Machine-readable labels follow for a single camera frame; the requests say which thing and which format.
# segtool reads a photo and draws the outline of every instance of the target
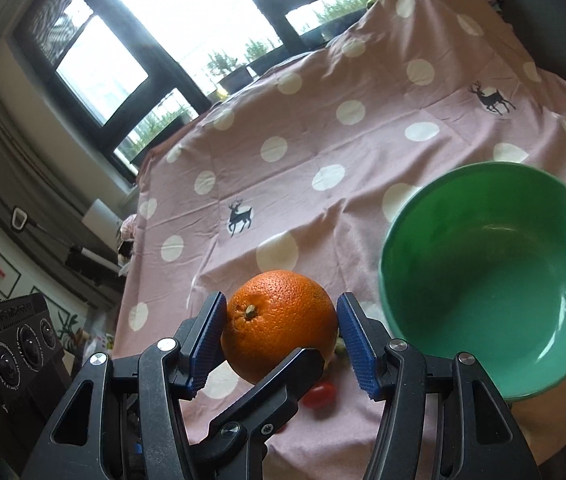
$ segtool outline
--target deer print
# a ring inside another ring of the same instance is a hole
[[[242,226],[240,226],[239,233],[242,233],[242,230],[245,229],[246,225],[248,229],[252,226],[252,208],[250,207],[249,209],[239,213],[240,204],[242,204],[242,200],[235,200],[229,206],[230,209],[232,210],[232,212],[230,213],[230,221],[227,224],[227,227],[232,233],[230,235],[230,238],[234,236],[234,232],[236,231],[236,226],[240,222],[242,222]]]
[[[483,91],[480,89],[480,81],[471,84],[469,87],[469,91],[478,96],[480,102],[487,108],[489,112],[498,112],[498,114],[502,116],[502,113],[500,113],[500,110],[498,110],[498,108],[496,107],[497,105],[501,105],[501,104],[505,107],[505,110],[508,112],[508,114],[509,114],[508,105],[510,105],[512,108],[514,108],[514,110],[516,110],[516,107],[512,103],[510,103],[507,99],[505,99],[498,90],[496,90],[493,94],[485,95]]]

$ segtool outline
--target orange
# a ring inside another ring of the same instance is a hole
[[[322,286],[290,270],[270,270],[230,298],[221,347],[233,370],[256,384],[295,348],[317,348],[329,362],[337,332]]]

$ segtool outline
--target plant pot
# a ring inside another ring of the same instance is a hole
[[[221,102],[221,97],[220,97],[220,95],[218,95],[218,92],[216,90],[207,94],[207,98],[211,102],[212,106],[214,106],[216,103]]]
[[[336,18],[336,20],[332,20],[331,22],[327,22],[321,25],[319,28],[323,39],[325,41],[330,41],[333,38],[336,38],[339,34],[342,34],[346,30],[348,30],[349,27],[354,25],[363,17],[366,10],[367,9],[355,10],[354,12],[350,12],[345,16]]]
[[[289,51],[285,48],[284,45],[276,47],[274,50],[270,50],[265,55],[255,59],[250,63],[250,68],[256,72],[259,76],[263,75],[273,66],[278,65],[279,63],[284,62],[286,59],[289,59],[292,55]]]
[[[252,81],[252,75],[247,70],[247,66],[243,65],[239,66],[231,74],[223,77],[218,84],[222,86],[229,95],[232,95],[245,88]]]
[[[316,50],[327,43],[320,33],[321,27],[313,28],[301,34],[301,40],[309,50]]]
[[[154,137],[147,145],[140,151],[138,155],[134,157],[130,163],[137,168],[141,167],[144,158],[150,152],[152,148],[158,146],[160,143],[164,142],[165,140],[169,139],[173,134],[178,132],[183,126],[185,126],[189,121],[192,120],[192,116],[189,114],[188,111],[183,112],[181,115],[176,117],[170,124],[168,124],[162,132]]]

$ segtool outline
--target cherry tomato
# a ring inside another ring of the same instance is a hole
[[[320,410],[334,402],[336,399],[336,386],[330,381],[321,381],[304,394],[301,402],[306,408]]]

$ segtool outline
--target pink tablecloth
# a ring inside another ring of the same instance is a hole
[[[566,82],[537,70],[483,0],[379,0],[329,47],[270,71],[146,160],[114,354],[173,335],[209,291],[230,295],[274,268],[333,300],[353,291],[382,317],[376,267],[400,206],[442,173],[493,159],[566,182]],[[230,222],[232,206],[249,222]],[[332,376],[335,407],[301,407],[269,440],[266,475],[362,477],[383,406],[351,369]],[[183,403],[190,439],[247,389],[226,364],[215,370]],[[514,412],[539,461],[566,444],[566,381]],[[434,434],[429,406],[425,457]]]

